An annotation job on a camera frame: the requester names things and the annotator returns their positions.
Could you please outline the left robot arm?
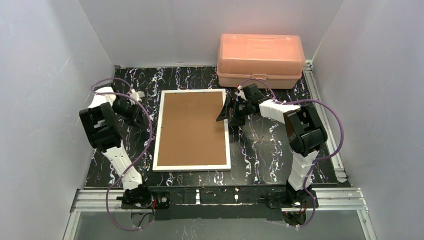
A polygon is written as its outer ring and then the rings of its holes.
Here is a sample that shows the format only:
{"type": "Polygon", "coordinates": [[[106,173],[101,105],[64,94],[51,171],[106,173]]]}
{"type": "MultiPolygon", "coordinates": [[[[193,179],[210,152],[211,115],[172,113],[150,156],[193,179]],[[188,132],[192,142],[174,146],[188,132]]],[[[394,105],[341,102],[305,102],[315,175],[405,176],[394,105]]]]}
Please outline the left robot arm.
{"type": "Polygon", "coordinates": [[[143,92],[130,91],[130,98],[116,95],[113,87],[102,86],[95,90],[91,104],[79,111],[79,118],[90,145],[100,151],[122,177],[123,189],[128,192],[143,187],[143,177],[132,164],[125,147],[118,116],[132,127],[147,127],[147,119],[135,102],[144,97],[143,92]]]}

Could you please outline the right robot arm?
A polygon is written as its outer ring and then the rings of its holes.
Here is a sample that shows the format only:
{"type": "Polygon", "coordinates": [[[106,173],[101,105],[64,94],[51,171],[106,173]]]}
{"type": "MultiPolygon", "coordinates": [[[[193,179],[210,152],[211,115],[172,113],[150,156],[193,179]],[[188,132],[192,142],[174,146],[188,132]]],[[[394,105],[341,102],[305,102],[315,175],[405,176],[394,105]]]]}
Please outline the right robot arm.
{"type": "Polygon", "coordinates": [[[293,156],[288,185],[293,191],[307,189],[311,169],[328,135],[315,108],[316,100],[282,102],[261,94],[256,84],[238,87],[236,94],[228,94],[216,121],[228,121],[229,126],[243,126],[249,115],[260,115],[285,126],[293,156]]]}

